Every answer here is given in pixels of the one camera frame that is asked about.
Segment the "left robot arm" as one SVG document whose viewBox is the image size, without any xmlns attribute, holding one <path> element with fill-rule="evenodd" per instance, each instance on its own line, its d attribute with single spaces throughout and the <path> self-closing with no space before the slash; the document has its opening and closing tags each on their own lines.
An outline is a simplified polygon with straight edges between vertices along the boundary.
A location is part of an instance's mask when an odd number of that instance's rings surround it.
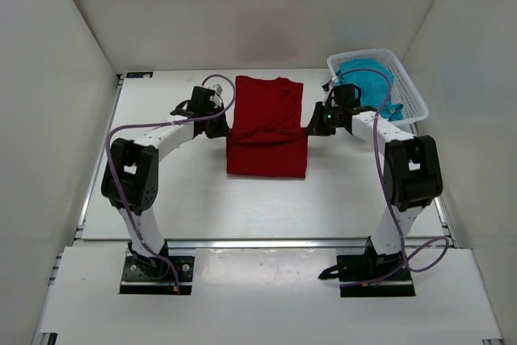
<svg viewBox="0 0 517 345">
<path fill-rule="evenodd" d="M 127 124 L 107 136 L 107 166 L 101 194 L 123 217 L 136 266 L 153 281 L 178 282 L 166 239 L 158 230 L 153 203 L 158 197 L 160 162 L 181 145 L 204 133 L 227 137 L 230 128 L 221 98 L 222 87 L 196 86 L 159 124 Z"/>
</svg>

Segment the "red t shirt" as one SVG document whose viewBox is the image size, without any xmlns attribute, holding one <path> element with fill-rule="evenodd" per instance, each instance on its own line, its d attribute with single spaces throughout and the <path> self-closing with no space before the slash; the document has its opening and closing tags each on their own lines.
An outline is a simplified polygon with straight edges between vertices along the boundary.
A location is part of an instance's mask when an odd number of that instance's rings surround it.
<svg viewBox="0 0 517 345">
<path fill-rule="evenodd" d="M 273 179 L 304 179 L 308 137 L 301 127 L 304 85 L 287 78 L 236 77 L 226 171 Z"/>
</svg>

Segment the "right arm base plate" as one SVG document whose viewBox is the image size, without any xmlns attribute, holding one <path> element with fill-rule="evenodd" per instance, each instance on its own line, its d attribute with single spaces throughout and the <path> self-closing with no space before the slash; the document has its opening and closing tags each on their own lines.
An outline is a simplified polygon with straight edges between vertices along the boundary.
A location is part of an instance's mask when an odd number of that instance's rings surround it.
<svg viewBox="0 0 517 345">
<path fill-rule="evenodd" d="M 410 271 L 400 255 L 378 260 L 367 255 L 338 255 L 341 298 L 415 297 Z"/>
</svg>

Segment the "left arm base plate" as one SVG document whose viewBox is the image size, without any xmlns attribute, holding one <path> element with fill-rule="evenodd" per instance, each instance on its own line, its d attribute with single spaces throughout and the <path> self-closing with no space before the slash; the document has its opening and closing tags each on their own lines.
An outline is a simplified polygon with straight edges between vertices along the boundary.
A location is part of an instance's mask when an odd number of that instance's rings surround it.
<svg viewBox="0 0 517 345">
<path fill-rule="evenodd" d="M 167 264 L 152 272 L 126 252 L 120 277 L 119 294 L 128 295 L 180 295 L 190 296 L 195 268 L 195 250 L 170 250 L 170 261 L 174 264 L 178 279 Z"/>
</svg>

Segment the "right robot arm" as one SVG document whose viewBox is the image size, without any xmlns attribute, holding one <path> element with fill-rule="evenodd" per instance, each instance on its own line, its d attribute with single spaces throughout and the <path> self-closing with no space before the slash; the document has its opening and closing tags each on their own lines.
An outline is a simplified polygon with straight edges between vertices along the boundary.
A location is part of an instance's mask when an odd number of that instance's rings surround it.
<svg viewBox="0 0 517 345">
<path fill-rule="evenodd" d="M 326 83 L 324 100 L 316 103 L 306 128 L 309 136 L 328 137 L 343 128 L 374 149 L 386 208 L 364 252 L 325 269 L 320 279 L 348 276 L 347 286 L 379 284 L 409 266 L 406 236 L 424 208 L 443 190 L 433 137 L 408 133 L 383 118 L 378 109 L 360 103 L 354 84 Z"/>
</svg>

